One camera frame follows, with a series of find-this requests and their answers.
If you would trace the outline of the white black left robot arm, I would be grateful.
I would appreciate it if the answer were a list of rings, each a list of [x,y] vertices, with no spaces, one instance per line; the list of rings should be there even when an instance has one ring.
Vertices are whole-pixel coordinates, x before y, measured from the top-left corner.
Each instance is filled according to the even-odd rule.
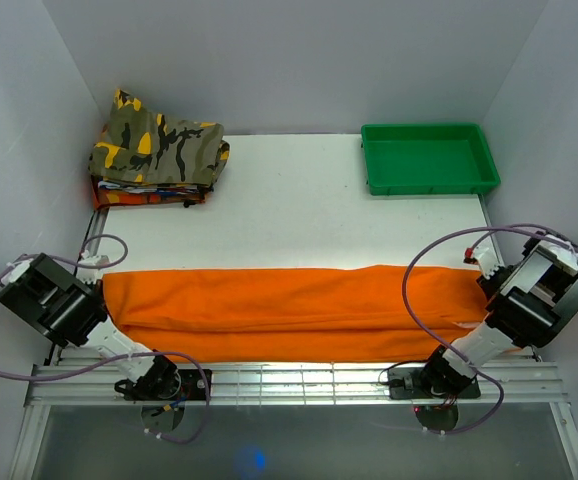
[[[51,257],[22,260],[1,279],[0,303],[53,343],[114,357],[123,379],[114,390],[127,400],[170,400],[180,396],[175,364],[131,340],[113,323],[100,293]]]

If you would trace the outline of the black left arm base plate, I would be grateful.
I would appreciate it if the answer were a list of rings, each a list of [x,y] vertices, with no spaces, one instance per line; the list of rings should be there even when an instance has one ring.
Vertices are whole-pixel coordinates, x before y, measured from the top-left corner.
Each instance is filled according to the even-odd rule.
[[[204,401],[205,387],[211,388],[213,371],[204,369],[203,373],[205,377],[197,370],[179,369],[168,378],[151,383],[143,378],[139,382],[125,379],[116,382],[114,390],[128,401]]]

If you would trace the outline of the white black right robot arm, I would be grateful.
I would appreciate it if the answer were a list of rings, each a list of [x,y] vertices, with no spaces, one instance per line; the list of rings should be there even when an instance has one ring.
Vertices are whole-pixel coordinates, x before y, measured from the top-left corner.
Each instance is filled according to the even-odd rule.
[[[465,262],[480,270],[486,316],[428,358],[419,378],[433,397],[461,396],[475,384],[477,368],[514,348],[548,345],[578,313],[578,253],[561,238],[528,240],[515,265],[502,265],[480,246],[466,250]]]

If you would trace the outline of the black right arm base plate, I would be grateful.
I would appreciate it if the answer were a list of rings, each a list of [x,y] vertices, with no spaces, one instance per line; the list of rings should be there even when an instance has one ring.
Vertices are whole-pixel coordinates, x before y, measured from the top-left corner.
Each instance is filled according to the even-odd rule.
[[[438,373],[430,367],[393,367],[387,371],[389,396],[393,400],[478,399],[481,391],[475,378]]]

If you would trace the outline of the orange trousers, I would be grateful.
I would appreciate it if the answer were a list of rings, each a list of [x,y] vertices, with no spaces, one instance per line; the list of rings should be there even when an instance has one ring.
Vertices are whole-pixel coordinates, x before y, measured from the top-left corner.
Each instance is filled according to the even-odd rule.
[[[468,269],[197,269],[108,273],[119,330],[203,363],[423,360],[485,317]]]

